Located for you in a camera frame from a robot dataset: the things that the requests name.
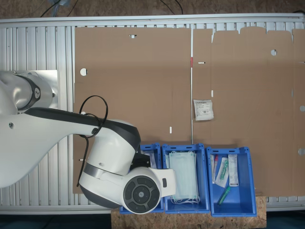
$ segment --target black cable on floor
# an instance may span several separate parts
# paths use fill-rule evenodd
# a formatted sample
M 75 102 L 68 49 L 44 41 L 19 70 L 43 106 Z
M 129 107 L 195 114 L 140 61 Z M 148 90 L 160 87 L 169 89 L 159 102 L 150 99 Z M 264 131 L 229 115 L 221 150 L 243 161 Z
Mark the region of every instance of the black cable on floor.
M 167 6 L 167 8 L 168 8 L 173 14 L 175 14 L 175 13 L 171 10 L 171 8 L 170 8 L 168 5 L 166 5 L 166 3 L 165 3 L 164 1 L 160 0 L 160 2 L 162 2 L 165 6 Z
M 305 11 L 304 10 L 297 10 L 297 11 L 293 11 L 293 13 L 302 13 L 305 15 Z
M 57 3 L 59 3 L 61 0 L 58 0 L 56 3 L 54 3 L 53 5 L 51 5 L 49 8 L 47 8 L 47 10 L 40 16 L 41 18 L 46 14 L 46 12 L 48 12 L 53 6 L 55 6 Z
M 72 7 L 72 10 L 71 10 L 70 13 L 67 15 L 67 17 L 69 17 L 69 15 L 72 13 L 72 11 L 74 10 L 74 7 L 76 6 L 76 4 L 77 4 L 78 1 L 79 1 L 79 0 L 76 0 L 74 6 Z
M 180 3 L 177 1 L 177 0 L 175 0 L 177 3 L 178 3 L 178 5 L 180 6 L 180 9 L 181 9 L 181 13 L 183 14 L 183 9 L 182 9 L 182 6 L 180 5 Z

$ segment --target black cable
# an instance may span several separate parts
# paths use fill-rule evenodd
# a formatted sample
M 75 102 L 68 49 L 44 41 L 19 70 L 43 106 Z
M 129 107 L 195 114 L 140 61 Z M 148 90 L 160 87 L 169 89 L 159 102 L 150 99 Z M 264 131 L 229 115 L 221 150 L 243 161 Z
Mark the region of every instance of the black cable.
M 171 10 L 171 8 L 168 6 L 168 5 L 166 5 L 165 4 L 165 2 L 164 1 L 162 1 L 162 0 L 160 0 L 165 6 L 167 6 L 167 8 L 169 8 L 169 10 L 173 13 L 173 14 L 175 14 L 172 10 Z
M 180 9 L 181 9 L 181 13 L 183 14 L 183 9 L 182 9 L 182 6 L 180 5 L 180 3 L 177 1 L 177 0 L 175 0 L 177 3 L 178 3 L 178 5 L 180 6 Z
M 297 10 L 297 11 L 293 11 L 293 13 L 302 13 L 302 14 L 305 14 L 305 11 L 304 10 Z
M 41 229 L 45 229 L 47 228 L 47 226 L 51 223 L 51 221 L 54 219 L 55 216 L 52 216 L 49 221 L 41 228 Z
M 55 6 L 57 3 L 59 3 L 61 0 L 58 0 L 56 3 L 54 3 L 53 5 L 51 5 L 40 17 L 42 18 L 46 12 L 48 12 L 53 6 Z
M 68 16 L 67 17 L 69 17 L 69 15 L 72 13 L 72 11 L 74 10 L 74 7 L 76 6 L 76 4 L 77 4 L 77 2 L 78 2 L 79 0 L 76 0 L 76 2 L 75 2 L 75 4 L 74 4 L 74 6 L 72 7 L 72 10 L 70 11 L 70 13 L 68 14 Z
M 92 115 L 92 116 L 94 116 L 94 117 L 98 120 L 98 122 L 99 122 L 99 128 L 98 128 L 97 130 L 96 130 L 96 128 L 93 129 L 93 131 L 92 131 L 92 134 L 93 134 L 93 135 L 90 136 L 90 137 L 87 137 L 87 136 L 85 136 L 85 135 L 79 135 L 79 136 L 81 136 L 82 138 L 85 138 L 85 139 L 86 139 L 86 150 L 85 150 L 84 158 L 83 158 L 83 160 L 82 160 L 81 171 L 80 171 L 80 175 L 79 175 L 79 177 L 78 177 L 78 181 L 77 181 L 76 187 L 78 187 L 78 186 L 80 185 L 80 178 L 81 178 L 82 171 L 83 171 L 83 169 L 84 169 L 85 160 L 86 160 L 86 156 L 87 156 L 87 153 L 88 153 L 88 147 L 89 147 L 89 140 L 88 140 L 88 138 L 92 138 L 92 137 L 96 136 L 96 135 L 99 133 L 99 131 L 101 130 L 103 124 L 106 122 L 106 119 L 107 119 L 107 116 L 108 116 L 108 105 L 107 105 L 107 102 L 106 102 L 106 100 L 104 100 L 102 97 L 100 97 L 100 96 L 98 96 L 98 95 L 92 95 L 92 96 L 89 96 L 87 99 L 85 99 L 85 101 L 84 101 L 84 102 L 82 103 L 82 105 L 81 105 L 81 108 L 80 108 L 80 112 L 79 112 L 79 113 L 81 113 L 82 108 L 84 107 L 85 103 L 86 103 L 90 98 L 92 98 L 92 97 L 99 97 L 99 98 L 101 98 L 101 99 L 104 101 L 104 103 L 105 103 L 105 105 L 106 105 L 106 112 L 105 112 L 105 117 L 104 117 L 104 119 L 103 119 L 102 122 L 101 122 L 101 120 L 100 120 L 97 116 L 95 116 L 94 114 L 90 114 L 90 113 L 86 114 L 86 115 Z

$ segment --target sticker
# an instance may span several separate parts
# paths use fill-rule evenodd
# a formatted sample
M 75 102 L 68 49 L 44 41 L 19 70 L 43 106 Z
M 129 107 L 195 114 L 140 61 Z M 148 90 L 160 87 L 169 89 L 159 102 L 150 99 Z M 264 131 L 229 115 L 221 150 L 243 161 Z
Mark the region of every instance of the sticker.
M 40 97 L 40 90 L 38 88 L 35 88 L 35 98 L 38 99 Z

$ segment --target floor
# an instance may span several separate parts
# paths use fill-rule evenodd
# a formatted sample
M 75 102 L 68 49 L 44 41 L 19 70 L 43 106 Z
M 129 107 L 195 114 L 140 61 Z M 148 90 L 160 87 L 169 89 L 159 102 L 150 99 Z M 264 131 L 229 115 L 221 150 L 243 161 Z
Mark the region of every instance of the floor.
M 304 211 L 269 212 L 267 229 L 305 229 Z M 1 229 L 111 229 L 110 214 L 5 216 L 0 215 Z
M 56 0 L 0 0 L 0 19 L 40 17 Z M 77 0 L 60 6 L 58 17 L 66 17 Z M 175 0 L 163 0 L 175 14 L 181 9 Z M 184 14 L 291 13 L 305 10 L 304 0 L 178 0 Z M 44 16 L 50 17 L 52 10 Z M 173 15 L 160 0 L 78 0 L 70 17 Z

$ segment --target surgical face mask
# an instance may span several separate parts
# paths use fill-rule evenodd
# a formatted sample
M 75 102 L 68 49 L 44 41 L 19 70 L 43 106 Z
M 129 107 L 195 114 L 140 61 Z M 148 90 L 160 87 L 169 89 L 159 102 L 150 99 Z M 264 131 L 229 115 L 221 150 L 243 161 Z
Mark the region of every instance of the surgical face mask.
M 193 151 L 169 154 L 169 165 L 176 172 L 176 194 L 171 197 L 172 203 L 199 203 L 196 154 Z

